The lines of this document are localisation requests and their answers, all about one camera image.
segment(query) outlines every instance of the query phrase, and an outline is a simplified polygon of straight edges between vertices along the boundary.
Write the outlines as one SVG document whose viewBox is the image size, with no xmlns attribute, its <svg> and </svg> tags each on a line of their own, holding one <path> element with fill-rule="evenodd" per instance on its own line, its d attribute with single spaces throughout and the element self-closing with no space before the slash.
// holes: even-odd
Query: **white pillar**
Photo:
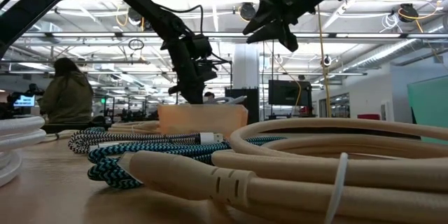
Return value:
<svg viewBox="0 0 448 224">
<path fill-rule="evenodd" d="M 257 88 L 260 82 L 258 45 L 237 44 L 233 56 L 232 88 Z"/>
</svg>

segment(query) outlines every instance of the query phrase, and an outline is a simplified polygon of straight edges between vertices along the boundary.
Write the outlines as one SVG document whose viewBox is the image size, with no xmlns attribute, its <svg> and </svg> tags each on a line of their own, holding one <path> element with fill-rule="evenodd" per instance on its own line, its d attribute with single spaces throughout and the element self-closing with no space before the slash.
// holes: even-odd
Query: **desk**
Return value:
<svg viewBox="0 0 448 224">
<path fill-rule="evenodd" d="M 1 224 L 273 224 L 211 201 L 91 181 L 92 164 L 65 140 L 24 148 L 22 157 L 21 174 L 0 187 Z"/>
</svg>

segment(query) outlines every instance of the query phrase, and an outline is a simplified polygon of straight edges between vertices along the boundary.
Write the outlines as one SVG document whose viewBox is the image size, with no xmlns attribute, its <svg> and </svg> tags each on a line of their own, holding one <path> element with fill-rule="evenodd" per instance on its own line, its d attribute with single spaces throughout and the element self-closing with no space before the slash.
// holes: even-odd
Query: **olive jacket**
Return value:
<svg viewBox="0 0 448 224">
<path fill-rule="evenodd" d="M 48 123 L 88 123 L 92 117 L 92 89 L 84 74 L 72 71 L 54 78 L 39 102 Z"/>
</svg>

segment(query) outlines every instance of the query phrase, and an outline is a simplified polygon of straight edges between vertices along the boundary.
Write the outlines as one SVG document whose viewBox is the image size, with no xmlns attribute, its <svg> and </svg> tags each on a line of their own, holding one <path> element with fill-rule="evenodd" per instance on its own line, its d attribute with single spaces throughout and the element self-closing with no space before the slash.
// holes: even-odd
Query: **long hair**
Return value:
<svg viewBox="0 0 448 224">
<path fill-rule="evenodd" d="M 66 82 L 68 83 L 72 72 L 82 73 L 81 70 L 79 70 L 78 66 L 76 66 L 75 62 L 73 62 L 71 59 L 63 57 L 55 61 L 55 77 L 65 77 Z M 90 91 L 93 94 L 93 89 L 89 83 L 89 80 L 86 76 L 84 77 L 87 81 L 87 85 L 90 88 Z"/>
</svg>

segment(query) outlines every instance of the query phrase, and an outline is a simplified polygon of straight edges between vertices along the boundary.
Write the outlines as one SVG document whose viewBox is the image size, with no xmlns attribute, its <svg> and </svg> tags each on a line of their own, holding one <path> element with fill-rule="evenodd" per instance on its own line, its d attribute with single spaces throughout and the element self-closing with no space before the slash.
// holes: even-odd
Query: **security camera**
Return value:
<svg viewBox="0 0 448 224">
<path fill-rule="evenodd" d="M 331 57 L 326 55 L 322 63 L 325 67 L 329 67 L 331 65 Z"/>
</svg>

